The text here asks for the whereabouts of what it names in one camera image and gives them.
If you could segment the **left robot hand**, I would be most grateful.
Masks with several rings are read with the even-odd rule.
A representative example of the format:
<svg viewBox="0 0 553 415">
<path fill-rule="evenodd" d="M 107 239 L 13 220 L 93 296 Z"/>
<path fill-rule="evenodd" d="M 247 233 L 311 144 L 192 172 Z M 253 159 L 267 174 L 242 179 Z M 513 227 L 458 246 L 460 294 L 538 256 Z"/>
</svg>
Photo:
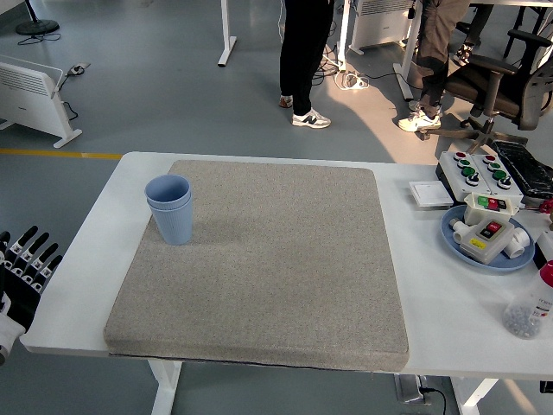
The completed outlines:
<svg viewBox="0 0 553 415">
<path fill-rule="evenodd" d="M 62 261 L 56 243 L 44 246 L 49 234 L 37 232 L 33 225 L 15 242 L 9 232 L 1 233 L 1 362 L 29 330 L 41 294 Z"/>
</svg>

